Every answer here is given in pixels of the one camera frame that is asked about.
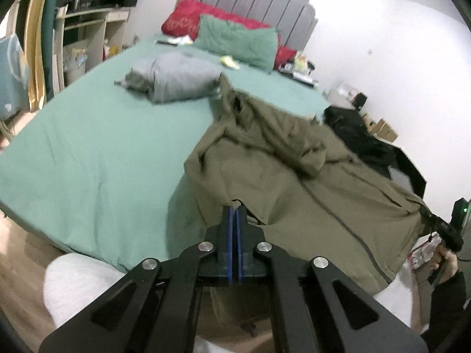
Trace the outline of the person right hand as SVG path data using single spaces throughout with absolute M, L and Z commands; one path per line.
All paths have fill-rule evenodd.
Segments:
M 450 249 L 445 247 L 444 242 L 440 242 L 429 262 L 431 274 L 429 283 L 432 286 L 443 284 L 451 279 L 458 270 L 457 256 Z

